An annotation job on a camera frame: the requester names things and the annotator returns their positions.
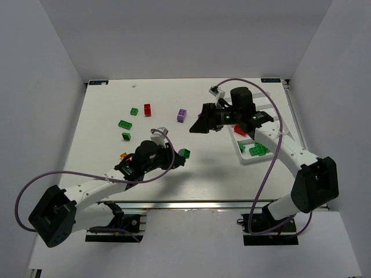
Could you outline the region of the red rectangular lego brick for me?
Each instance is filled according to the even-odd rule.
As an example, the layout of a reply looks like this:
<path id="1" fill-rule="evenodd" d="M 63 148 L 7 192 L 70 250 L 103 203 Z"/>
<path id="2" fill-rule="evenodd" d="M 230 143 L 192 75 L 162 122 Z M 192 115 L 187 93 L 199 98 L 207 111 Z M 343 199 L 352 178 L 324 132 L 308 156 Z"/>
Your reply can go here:
<path id="1" fill-rule="evenodd" d="M 151 112 L 151 105 L 150 104 L 144 104 L 144 116 L 150 117 L 152 114 Z"/>

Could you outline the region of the red half-round lego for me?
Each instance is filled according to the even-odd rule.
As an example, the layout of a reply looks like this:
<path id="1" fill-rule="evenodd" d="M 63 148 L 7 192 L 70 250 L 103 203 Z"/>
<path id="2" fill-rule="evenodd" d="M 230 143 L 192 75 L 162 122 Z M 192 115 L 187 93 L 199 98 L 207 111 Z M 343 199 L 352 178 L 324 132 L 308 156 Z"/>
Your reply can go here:
<path id="1" fill-rule="evenodd" d="M 246 133 L 241 129 L 239 125 L 234 126 L 234 132 L 241 136 L 246 136 Z"/>

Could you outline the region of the small green lego brick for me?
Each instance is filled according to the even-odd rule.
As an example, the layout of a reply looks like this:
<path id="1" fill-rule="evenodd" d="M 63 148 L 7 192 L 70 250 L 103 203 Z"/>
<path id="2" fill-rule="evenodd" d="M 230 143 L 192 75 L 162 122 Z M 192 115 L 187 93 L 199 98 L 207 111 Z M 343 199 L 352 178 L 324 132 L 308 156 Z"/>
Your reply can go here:
<path id="1" fill-rule="evenodd" d="M 241 153 L 244 153 L 246 147 L 243 144 L 239 144 L 239 149 Z"/>

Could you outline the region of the green thin lego plate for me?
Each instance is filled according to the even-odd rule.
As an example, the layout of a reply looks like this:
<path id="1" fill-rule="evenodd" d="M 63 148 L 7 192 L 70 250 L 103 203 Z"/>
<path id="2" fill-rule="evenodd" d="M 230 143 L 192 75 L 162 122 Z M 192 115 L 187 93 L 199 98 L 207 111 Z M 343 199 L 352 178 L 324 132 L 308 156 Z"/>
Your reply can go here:
<path id="1" fill-rule="evenodd" d="M 266 155 L 267 153 L 270 153 L 270 150 L 261 143 L 258 143 L 258 142 L 255 143 L 255 147 L 257 149 L 257 153 L 259 156 L 263 156 L 263 155 Z"/>

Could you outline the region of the purple tall lego brick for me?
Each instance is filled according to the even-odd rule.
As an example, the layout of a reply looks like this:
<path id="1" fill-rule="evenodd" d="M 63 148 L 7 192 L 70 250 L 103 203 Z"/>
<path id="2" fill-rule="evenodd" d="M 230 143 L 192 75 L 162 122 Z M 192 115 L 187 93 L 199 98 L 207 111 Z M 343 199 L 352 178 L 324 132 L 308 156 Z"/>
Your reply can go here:
<path id="1" fill-rule="evenodd" d="M 187 115 L 186 109 L 179 109 L 179 112 L 177 114 L 177 121 L 180 123 L 183 123 Z"/>

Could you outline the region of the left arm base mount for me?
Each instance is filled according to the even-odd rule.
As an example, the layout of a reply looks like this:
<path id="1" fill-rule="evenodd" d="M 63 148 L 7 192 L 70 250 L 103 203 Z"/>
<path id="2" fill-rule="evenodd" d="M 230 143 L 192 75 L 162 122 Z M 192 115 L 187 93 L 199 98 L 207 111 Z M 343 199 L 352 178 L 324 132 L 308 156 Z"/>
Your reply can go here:
<path id="1" fill-rule="evenodd" d="M 97 204 L 108 209 L 107 225 L 95 224 L 86 232 L 85 242 L 140 243 L 146 230 L 147 215 L 123 210 L 113 201 Z"/>

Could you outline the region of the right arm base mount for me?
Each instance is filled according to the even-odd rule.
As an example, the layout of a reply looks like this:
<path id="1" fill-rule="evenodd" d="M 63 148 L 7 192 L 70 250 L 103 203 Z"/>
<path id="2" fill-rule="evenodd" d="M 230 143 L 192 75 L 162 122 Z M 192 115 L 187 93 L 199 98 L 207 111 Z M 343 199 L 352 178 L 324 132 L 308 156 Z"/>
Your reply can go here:
<path id="1" fill-rule="evenodd" d="M 249 214 L 242 214 L 237 219 L 237 224 L 242 227 L 244 246 L 297 246 L 299 244 L 296 235 L 296 224 L 293 219 L 285 225 L 262 235 L 251 235 L 248 231 Z M 252 232 L 259 233 L 278 225 L 279 221 L 270 222 L 261 214 L 253 214 Z"/>

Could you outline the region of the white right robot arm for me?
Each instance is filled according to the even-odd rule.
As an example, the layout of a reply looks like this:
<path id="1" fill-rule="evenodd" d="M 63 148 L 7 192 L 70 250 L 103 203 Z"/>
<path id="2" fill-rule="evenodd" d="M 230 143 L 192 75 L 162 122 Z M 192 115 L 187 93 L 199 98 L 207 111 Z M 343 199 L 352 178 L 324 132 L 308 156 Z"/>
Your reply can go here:
<path id="1" fill-rule="evenodd" d="M 257 110 L 247 87 L 232 89 L 230 102 L 218 87 L 209 91 L 216 102 L 202 106 L 190 132 L 206 134 L 225 125 L 238 125 L 251 139 L 269 149 L 294 177 L 289 194 L 263 207 L 261 220 L 268 229 L 297 213 L 310 213 L 339 196 L 336 162 L 328 156 L 318 157 L 284 134 L 281 123 Z"/>

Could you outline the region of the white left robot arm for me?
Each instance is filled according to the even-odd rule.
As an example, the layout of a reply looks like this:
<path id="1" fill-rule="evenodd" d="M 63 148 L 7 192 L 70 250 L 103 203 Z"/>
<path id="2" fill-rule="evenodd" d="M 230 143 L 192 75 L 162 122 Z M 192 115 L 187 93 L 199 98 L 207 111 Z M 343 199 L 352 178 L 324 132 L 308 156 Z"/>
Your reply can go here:
<path id="1" fill-rule="evenodd" d="M 145 140 L 103 177 L 93 177 L 65 189 L 49 187 L 28 220 L 49 248 L 84 229 L 122 231 L 124 212 L 107 198 L 142 183 L 144 176 L 153 170 L 170 171 L 184 166 L 189 156 L 189 150 L 176 152 L 168 142 Z"/>

